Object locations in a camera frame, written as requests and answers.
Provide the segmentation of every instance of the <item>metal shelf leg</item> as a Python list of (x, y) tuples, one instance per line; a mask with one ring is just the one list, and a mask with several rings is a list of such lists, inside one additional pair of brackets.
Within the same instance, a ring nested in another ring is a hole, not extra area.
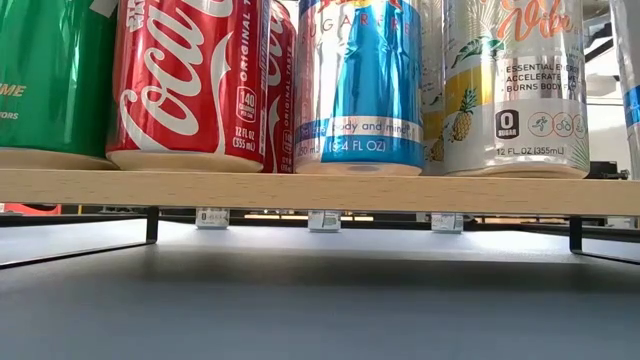
[(625, 264), (640, 265), (640, 261), (619, 258), (616, 256), (607, 256), (593, 254), (582, 250), (582, 218), (580, 216), (571, 216), (569, 218), (569, 249), (573, 254), (588, 256), (596, 259), (621, 262)]
[(147, 244), (158, 242), (158, 219), (160, 209), (157, 206), (147, 208)]

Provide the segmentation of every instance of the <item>wooden shelf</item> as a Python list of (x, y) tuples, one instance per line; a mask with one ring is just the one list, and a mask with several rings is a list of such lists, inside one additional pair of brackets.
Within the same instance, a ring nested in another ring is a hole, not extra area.
[(0, 170), (0, 202), (640, 216), (640, 182)]

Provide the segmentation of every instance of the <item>gray countertop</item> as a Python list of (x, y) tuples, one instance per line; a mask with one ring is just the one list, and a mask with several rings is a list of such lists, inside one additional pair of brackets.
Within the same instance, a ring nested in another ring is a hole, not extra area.
[[(0, 358), (612, 360), (640, 352), (640, 269), (573, 256), (565, 237), (160, 225), (154, 246), (0, 271)], [(93, 248), (144, 235), (139, 220), (66, 226), (0, 229), (2, 259), (42, 256), (31, 242), (49, 241), (52, 251), (65, 238), (68, 251), (74, 241)]]

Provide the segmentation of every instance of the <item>soda can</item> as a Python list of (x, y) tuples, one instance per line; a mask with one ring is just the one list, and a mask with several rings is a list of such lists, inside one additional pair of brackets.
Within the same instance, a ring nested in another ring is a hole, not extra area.
[(442, 0), (422, 0), (422, 121), (425, 167), (422, 175), (443, 175), (444, 57)]
[(296, 29), (289, 10), (271, 2), (265, 173), (293, 172), (293, 72)]
[(112, 169), (116, 32), (103, 0), (0, 0), (0, 167)]
[(121, 0), (108, 157), (123, 170), (259, 172), (269, 1)]
[(296, 172), (420, 174), (420, 1), (301, 1)]
[(611, 0), (611, 10), (624, 93), (631, 171), (633, 179), (637, 180), (640, 179), (640, 2)]
[(448, 0), (448, 174), (589, 172), (582, 34), (581, 0)]

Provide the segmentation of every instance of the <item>shelf label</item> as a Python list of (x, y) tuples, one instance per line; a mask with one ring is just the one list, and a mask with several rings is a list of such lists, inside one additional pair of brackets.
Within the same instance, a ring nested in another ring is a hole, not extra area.
[(426, 212), (417, 212), (416, 213), (416, 221), (421, 223), (429, 222), (429, 213)]
[(310, 210), (309, 230), (336, 232), (340, 230), (341, 211)]
[(196, 209), (196, 226), (199, 228), (226, 228), (229, 226), (229, 209)]
[(459, 213), (431, 213), (431, 230), (436, 232), (462, 232), (464, 217)]

